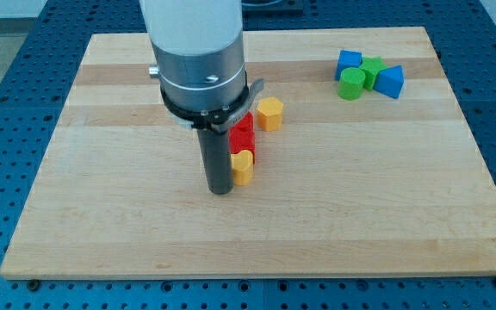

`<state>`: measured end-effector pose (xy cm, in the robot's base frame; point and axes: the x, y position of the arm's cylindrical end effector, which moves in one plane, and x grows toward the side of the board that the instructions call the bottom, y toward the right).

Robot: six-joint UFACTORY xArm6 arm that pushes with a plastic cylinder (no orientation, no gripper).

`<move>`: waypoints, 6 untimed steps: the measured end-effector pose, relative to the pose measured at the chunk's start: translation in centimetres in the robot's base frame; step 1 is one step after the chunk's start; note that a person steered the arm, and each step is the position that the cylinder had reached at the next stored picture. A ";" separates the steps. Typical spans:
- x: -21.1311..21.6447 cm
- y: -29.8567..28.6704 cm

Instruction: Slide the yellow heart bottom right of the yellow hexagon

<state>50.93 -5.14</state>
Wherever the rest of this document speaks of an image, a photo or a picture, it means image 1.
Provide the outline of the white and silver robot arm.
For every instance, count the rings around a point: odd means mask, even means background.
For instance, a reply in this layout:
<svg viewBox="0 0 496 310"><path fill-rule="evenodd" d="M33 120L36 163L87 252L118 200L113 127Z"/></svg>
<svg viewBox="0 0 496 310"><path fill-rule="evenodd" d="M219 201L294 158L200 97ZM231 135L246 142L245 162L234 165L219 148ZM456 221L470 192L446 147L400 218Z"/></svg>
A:
<svg viewBox="0 0 496 310"><path fill-rule="evenodd" d="M222 134L264 87L247 81L240 0L140 0L164 105L178 122Z"/></svg>

